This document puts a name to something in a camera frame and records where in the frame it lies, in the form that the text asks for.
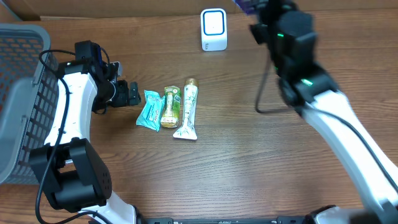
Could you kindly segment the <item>teal plastic packet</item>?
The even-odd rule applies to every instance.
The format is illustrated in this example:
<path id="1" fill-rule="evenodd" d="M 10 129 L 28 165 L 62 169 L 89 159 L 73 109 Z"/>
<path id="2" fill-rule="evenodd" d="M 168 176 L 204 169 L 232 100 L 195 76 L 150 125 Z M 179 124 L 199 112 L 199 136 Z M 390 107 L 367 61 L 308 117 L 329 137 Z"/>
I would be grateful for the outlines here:
<path id="1" fill-rule="evenodd" d="M 146 103 L 136 120 L 136 124 L 159 132 L 165 97 L 160 96 L 156 91 L 150 90 L 145 90 L 144 96 Z"/>

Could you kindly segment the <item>purple Carefree pad pack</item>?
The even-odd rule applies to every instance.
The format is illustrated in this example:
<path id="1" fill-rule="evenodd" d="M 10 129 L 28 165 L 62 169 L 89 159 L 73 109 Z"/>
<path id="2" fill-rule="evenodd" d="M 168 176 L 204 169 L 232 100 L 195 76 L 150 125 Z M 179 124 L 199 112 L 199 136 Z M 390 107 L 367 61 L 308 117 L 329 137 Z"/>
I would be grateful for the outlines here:
<path id="1" fill-rule="evenodd" d="M 233 0 L 233 2 L 247 15 L 255 14 L 258 0 Z"/>

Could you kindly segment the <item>green yellow snack packet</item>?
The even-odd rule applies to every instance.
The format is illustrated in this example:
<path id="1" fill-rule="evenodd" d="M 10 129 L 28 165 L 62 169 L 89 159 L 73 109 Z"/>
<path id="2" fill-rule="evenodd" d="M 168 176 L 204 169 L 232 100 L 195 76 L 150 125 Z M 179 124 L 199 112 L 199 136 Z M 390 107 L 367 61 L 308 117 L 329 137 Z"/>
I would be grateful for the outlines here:
<path id="1" fill-rule="evenodd" d="M 177 86 L 167 86 L 165 91 L 165 108 L 160 119 L 164 128 L 176 128 L 179 123 L 181 91 Z"/>

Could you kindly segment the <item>white bamboo print tube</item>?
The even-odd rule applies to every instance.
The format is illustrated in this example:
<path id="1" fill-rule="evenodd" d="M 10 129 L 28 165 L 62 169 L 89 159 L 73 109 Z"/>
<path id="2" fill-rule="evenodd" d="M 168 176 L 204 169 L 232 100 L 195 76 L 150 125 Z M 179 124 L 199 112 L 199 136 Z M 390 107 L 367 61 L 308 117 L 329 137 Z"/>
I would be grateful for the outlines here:
<path id="1" fill-rule="evenodd" d="M 197 140 L 195 131 L 195 112 L 198 98 L 198 80 L 188 78 L 183 88 L 182 125 L 174 132 L 173 137 L 185 140 Z"/>

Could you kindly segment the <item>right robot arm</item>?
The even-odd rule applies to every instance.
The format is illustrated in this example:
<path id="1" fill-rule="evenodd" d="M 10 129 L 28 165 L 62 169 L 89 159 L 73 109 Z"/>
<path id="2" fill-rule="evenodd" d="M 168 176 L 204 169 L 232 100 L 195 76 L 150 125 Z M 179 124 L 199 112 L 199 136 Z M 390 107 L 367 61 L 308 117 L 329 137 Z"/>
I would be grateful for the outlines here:
<path id="1" fill-rule="evenodd" d="M 281 97 L 330 146 L 359 193 L 363 207 L 328 205 L 305 223 L 396 223 L 397 166 L 359 121 L 347 96 L 316 61 L 313 18 L 292 1 L 240 3 L 257 23 L 250 30 L 269 50 L 268 64 L 279 77 Z"/>

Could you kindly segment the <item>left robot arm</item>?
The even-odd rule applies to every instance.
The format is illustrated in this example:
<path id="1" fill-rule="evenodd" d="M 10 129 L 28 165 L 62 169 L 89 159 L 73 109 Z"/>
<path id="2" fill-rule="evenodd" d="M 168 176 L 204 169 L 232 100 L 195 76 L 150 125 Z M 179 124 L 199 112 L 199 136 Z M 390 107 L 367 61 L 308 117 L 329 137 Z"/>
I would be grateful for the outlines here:
<path id="1" fill-rule="evenodd" d="M 55 210 L 66 210 L 92 223 L 145 223 L 138 209 L 114 191 L 106 164 L 90 143 L 91 115 L 108 107 L 136 106 L 141 102 L 137 83 L 119 80 L 119 62 L 103 59 L 104 48 L 90 40 L 75 43 L 74 60 L 57 69 L 46 66 L 57 78 L 55 117 L 44 145 L 33 149 L 29 165 L 39 181 L 35 215 L 40 223 L 40 201 L 46 196 Z"/>

